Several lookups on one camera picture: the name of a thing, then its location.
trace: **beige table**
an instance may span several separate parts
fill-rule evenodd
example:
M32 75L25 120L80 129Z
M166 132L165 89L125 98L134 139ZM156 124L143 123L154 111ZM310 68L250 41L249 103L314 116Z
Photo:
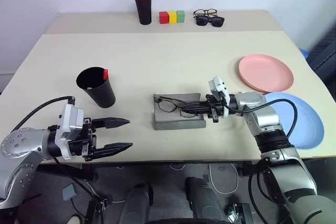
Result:
M138 25L134 14L59 16L0 96L0 138L43 102L74 95L85 116L131 121L117 129L97 131L98 147L111 142L134 145L95 162L259 159L244 119L236 116L217 124L207 119L205 129L154 131L152 94L200 92L204 98L209 93L208 81L216 75L225 80L230 93L251 90L240 80L237 65L243 56L261 53L288 65L294 83L286 92L308 102L323 121L323 142L314 149L299 150L301 157L335 156L335 102L299 49L267 12L222 13L226 24L220 29L198 27L192 16L187 16L185 24L164 26L154 19L150 26ZM98 107L76 86L78 73L92 66L109 69L117 97L111 108ZM55 124L63 106L59 102L46 107L24 126L45 129Z

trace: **black pen holder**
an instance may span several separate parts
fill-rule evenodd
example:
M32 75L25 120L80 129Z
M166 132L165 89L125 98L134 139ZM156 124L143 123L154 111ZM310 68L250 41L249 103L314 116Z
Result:
M135 3L140 24L149 25L152 22L152 0L135 0Z

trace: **gray floor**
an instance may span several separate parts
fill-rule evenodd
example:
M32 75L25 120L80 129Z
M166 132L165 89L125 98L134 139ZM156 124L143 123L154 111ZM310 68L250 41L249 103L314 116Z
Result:
M129 165L123 169L104 167L96 168L96 171L99 178L92 184L100 194L106 195L114 201L125 199L137 182L141 180L149 182L154 188L154 205L151 207L150 220L176 217L192 218L192 212L185 197L185 178L194 176L207 180L209 175L207 164L187 164L180 171L172 170L167 165ZM218 190L230 191L235 188L236 174L230 164L212 164L212 175ZM254 222L262 223L250 203L247 182L247 177L239 177L236 192L228 195L216 193L216 195L223 207L231 202L249 203ZM19 210L20 223L65 224L76 213L71 202L64 202L62 199L62 189L70 183L72 183L71 180L66 177L36 173L27 197L40 193L42 196L21 206ZM264 199L256 188L255 182L253 184L256 203L269 223L278 223L280 220L284 220L286 213L281 211L282 214L279 214L279 207ZM78 195L73 198L73 201L77 208L85 214L90 198L81 188L76 185L75 188ZM122 206L123 203L114 203L104 211L105 223L117 223Z

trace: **black cup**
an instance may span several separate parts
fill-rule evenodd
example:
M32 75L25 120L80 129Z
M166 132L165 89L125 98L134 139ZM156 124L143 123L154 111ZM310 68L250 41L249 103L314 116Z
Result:
M104 80L104 69L99 67L88 68L81 72L77 79L77 86L83 89L101 108L114 105L116 97L109 79Z
M149 25L152 22L152 0L135 0L139 22Z

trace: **red marker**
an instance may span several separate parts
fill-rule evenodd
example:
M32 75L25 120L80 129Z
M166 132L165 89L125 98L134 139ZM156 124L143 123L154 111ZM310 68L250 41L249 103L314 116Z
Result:
M104 69L104 73L103 73L103 80L106 81L109 77L109 70Z

